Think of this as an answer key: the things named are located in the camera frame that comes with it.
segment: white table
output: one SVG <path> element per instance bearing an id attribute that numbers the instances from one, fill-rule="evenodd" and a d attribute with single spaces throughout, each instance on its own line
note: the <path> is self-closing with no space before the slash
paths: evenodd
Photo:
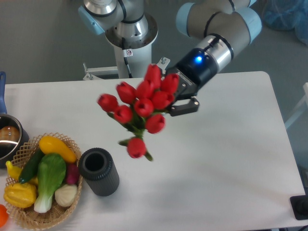
<path id="1" fill-rule="evenodd" d="M 51 230 L 241 231 L 307 225 L 289 198 L 304 189 L 269 76 L 221 74 L 200 91 L 197 113 L 167 116 L 146 135 L 154 157 L 131 159 L 118 140 L 129 138 L 96 103 L 120 80 L 6 86 L 8 113 L 30 137 L 60 132 L 82 152 L 102 147 L 120 175 L 117 191 L 96 196 L 87 183 L 74 213 Z M 140 79 L 128 79 L 137 86 Z M 0 170 L 4 189 L 6 171 Z M 21 230 L 12 221 L 8 231 Z"/>

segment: orange fruit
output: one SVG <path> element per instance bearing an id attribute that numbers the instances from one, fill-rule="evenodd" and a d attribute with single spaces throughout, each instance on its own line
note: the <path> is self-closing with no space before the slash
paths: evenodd
<path id="1" fill-rule="evenodd" d="M 9 215 L 6 213 L 6 207 L 0 205 L 0 228 L 5 225 L 9 218 Z"/>

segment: cucumber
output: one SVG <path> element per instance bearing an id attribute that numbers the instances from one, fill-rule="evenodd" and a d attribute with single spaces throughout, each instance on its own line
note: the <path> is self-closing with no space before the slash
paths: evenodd
<path id="1" fill-rule="evenodd" d="M 20 184 L 24 184 L 30 181 L 34 176 L 37 175 L 40 160 L 44 155 L 45 154 L 41 151 L 41 149 L 37 149 L 35 153 L 30 157 L 19 175 L 18 182 Z"/>

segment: garlic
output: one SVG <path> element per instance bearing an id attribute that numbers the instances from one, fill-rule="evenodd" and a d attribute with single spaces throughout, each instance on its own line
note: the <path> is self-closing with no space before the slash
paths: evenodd
<path id="1" fill-rule="evenodd" d="M 77 186 L 74 184 L 65 184 L 61 188 L 57 189 L 54 193 L 56 202 L 63 207 L 70 206 L 75 196 L 77 195 Z"/>

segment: tulip bouquet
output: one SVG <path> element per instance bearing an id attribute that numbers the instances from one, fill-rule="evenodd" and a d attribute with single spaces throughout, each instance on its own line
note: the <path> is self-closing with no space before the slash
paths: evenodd
<path id="1" fill-rule="evenodd" d="M 165 127 L 163 113 L 168 113 L 167 107 L 174 101 L 174 93 L 179 84 L 177 74 L 169 74 L 162 78 L 157 65 L 149 65 L 144 80 L 135 89 L 126 82 L 116 86 L 121 101 L 119 105 L 114 95 L 102 94 L 97 103 L 107 114 L 124 128 L 134 134 L 133 137 L 119 141 L 127 147 L 132 158 L 145 156 L 152 161 L 143 141 L 143 134 L 160 132 Z"/>

